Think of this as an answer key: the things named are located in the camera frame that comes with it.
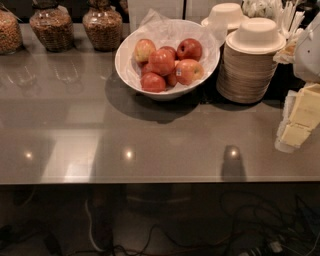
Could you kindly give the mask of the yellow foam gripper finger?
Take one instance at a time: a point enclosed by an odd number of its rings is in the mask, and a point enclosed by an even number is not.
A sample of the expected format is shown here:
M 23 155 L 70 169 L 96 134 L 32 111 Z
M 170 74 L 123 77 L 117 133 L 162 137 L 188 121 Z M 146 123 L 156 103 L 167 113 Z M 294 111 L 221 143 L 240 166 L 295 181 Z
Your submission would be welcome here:
M 292 153 L 320 124 L 320 84 L 306 83 L 298 92 L 290 90 L 285 98 L 282 116 L 275 148 Z

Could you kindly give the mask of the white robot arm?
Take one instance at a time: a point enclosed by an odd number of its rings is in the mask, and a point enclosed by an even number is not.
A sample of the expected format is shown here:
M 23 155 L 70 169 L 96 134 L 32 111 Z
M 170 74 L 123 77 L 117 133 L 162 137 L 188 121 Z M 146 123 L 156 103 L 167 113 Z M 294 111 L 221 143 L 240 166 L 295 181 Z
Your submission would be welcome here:
M 320 124 L 320 13 L 299 35 L 293 60 L 294 75 L 306 84 L 285 98 L 275 148 L 286 153 L 299 149 Z

